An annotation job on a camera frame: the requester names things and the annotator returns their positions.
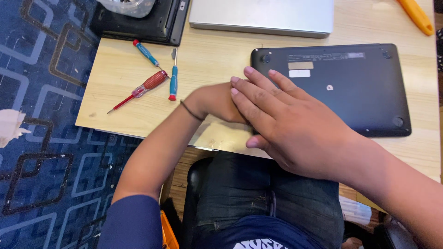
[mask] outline hand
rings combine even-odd
[[[230,82],[198,88],[186,98],[185,104],[203,119],[211,114],[227,122],[246,124],[246,119],[232,102]]]
[[[282,74],[269,71],[278,89],[251,67],[244,73],[250,82],[231,78],[232,99],[261,134],[251,137],[246,146],[266,151],[284,170],[340,181],[353,166],[355,145],[372,142]]]

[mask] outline blue handle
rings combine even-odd
[[[154,58],[154,56],[152,56],[152,54],[149,53],[149,51],[143,45],[141,45],[141,43],[137,43],[136,47],[144,56],[146,56],[146,58],[148,58],[154,64],[154,66],[160,65],[159,62]]]
[[[175,101],[177,97],[177,75],[179,73],[179,70],[177,66],[172,67],[172,76],[171,76],[171,82],[169,84],[169,100]]]

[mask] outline chair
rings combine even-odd
[[[206,176],[208,165],[213,159],[213,157],[201,159],[195,162],[188,171],[188,187],[183,211],[182,237],[179,240],[181,249],[191,247],[197,204],[200,199],[199,193]],[[374,229],[374,233],[366,231],[357,224],[345,221],[343,242],[351,237],[361,240],[365,249],[418,249],[412,239],[412,235],[395,220],[378,225]]]

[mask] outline jeans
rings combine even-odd
[[[344,221],[338,183],[289,173],[274,160],[219,152],[200,192],[193,245],[242,217],[274,212],[324,248],[341,248]]]

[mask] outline bracelet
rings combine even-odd
[[[189,114],[191,114],[193,117],[195,117],[198,121],[203,122],[205,119],[204,118],[199,118],[197,115],[193,114],[188,107],[185,105],[185,102],[183,100],[180,100],[180,104],[183,105],[183,107],[186,109],[186,111],[189,112]]]

